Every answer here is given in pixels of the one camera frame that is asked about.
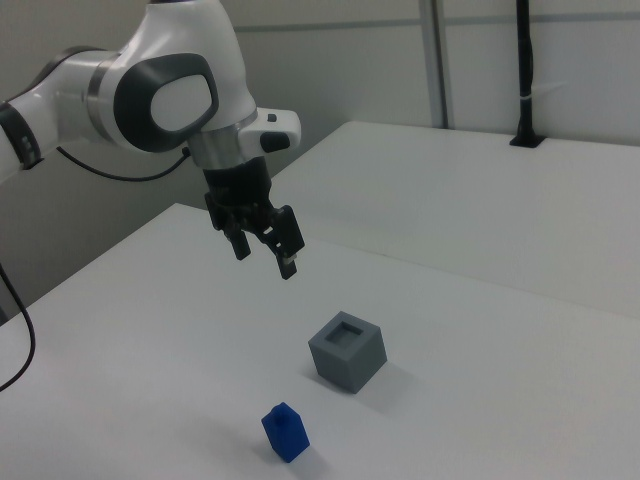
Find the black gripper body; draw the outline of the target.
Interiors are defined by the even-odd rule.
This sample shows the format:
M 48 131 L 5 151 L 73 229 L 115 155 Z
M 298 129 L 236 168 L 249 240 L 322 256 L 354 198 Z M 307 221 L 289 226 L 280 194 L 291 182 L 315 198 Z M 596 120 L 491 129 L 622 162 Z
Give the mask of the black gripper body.
M 269 199 L 271 178 L 264 157 L 203 173 L 209 188 L 205 201 L 216 230 L 224 230 L 232 222 L 244 230 L 269 228 L 273 205 Z

